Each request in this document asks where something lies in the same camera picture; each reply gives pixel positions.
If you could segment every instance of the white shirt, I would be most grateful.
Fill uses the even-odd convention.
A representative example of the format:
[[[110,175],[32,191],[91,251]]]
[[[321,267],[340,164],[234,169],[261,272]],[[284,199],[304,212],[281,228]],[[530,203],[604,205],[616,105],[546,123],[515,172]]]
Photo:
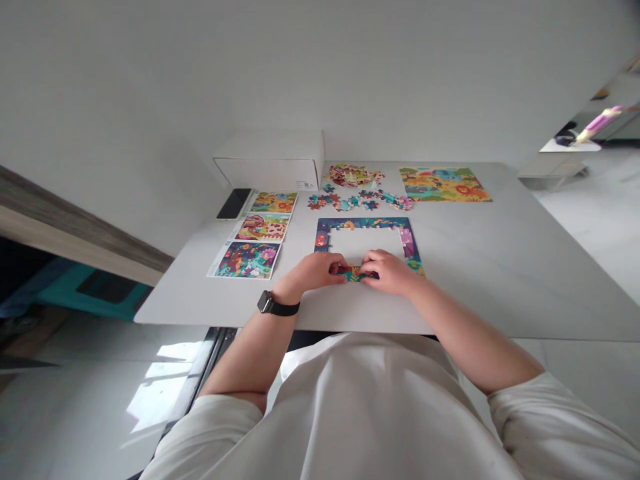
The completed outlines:
[[[502,445],[424,337],[334,335],[286,354],[280,373],[264,418],[198,398],[141,480],[640,478],[632,440],[549,373],[489,397]]]

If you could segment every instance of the blue puzzle frame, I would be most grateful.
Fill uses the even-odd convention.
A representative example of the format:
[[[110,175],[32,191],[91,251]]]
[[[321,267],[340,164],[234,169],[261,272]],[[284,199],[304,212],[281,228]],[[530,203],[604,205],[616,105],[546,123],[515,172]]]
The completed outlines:
[[[418,247],[415,244],[411,223],[406,217],[363,217],[363,218],[321,218],[318,219],[318,227],[315,232],[315,246],[313,251],[328,252],[331,244],[331,229],[349,229],[356,228],[390,228],[398,229],[400,240],[405,253],[405,260],[414,272],[422,277],[425,276],[422,260],[418,253]],[[346,270],[340,270],[338,275],[344,275],[349,281],[360,281],[364,275],[357,275],[356,272],[359,265],[350,265]]]

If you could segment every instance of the black phone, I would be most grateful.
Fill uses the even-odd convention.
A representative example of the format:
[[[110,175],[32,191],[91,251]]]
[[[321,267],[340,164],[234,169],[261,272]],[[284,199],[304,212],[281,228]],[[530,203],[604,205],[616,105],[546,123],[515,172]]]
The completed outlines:
[[[238,218],[250,194],[251,189],[233,189],[216,218],[218,220],[233,220]]]

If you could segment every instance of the cartoon jungle illustration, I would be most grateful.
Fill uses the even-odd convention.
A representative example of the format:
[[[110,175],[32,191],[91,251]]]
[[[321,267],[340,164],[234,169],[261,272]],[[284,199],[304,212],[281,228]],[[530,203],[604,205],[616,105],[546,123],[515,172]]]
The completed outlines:
[[[279,243],[232,242],[215,276],[268,280],[279,248]]]
[[[249,214],[235,235],[236,240],[282,242],[289,224],[288,215],[278,213]]]
[[[297,192],[260,192],[251,211],[291,213],[297,196]]]
[[[400,168],[407,195],[414,201],[486,202],[491,197],[468,168]]]
[[[406,217],[364,217],[364,218],[323,218],[318,219],[318,228],[315,233],[314,251],[330,251],[330,233],[331,229],[354,229],[361,228],[390,228],[397,229],[399,241],[402,242],[402,248],[405,253],[405,260],[414,272],[418,275],[425,276],[425,270],[422,268],[422,261],[418,248],[413,239],[413,231],[411,224]],[[342,275],[349,281],[358,282],[365,275],[358,275],[359,265],[350,265],[348,268],[342,268],[338,271],[338,275]]]

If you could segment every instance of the white box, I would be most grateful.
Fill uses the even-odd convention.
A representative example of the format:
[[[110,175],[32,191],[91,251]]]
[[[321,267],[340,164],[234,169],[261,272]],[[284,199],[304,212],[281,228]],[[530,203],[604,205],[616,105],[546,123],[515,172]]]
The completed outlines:
[[[240,130],[213,161],[233,188],[318,191],[325,142],[322,130]]]

